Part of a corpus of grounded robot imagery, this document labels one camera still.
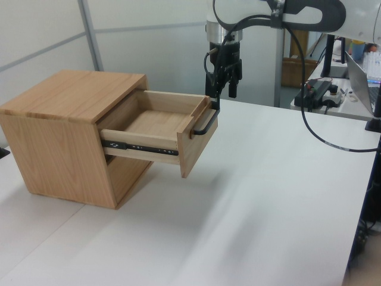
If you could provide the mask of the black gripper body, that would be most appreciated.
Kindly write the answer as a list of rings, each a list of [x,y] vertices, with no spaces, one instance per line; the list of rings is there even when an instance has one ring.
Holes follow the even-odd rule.
[[[236,74],[242,74],[242,60],[240,57],[240,43],[227,43],[220,45],[209,43],[210,50],[217,51],[210,55],[210,61],[214,66],[214,72],[233,70]]]

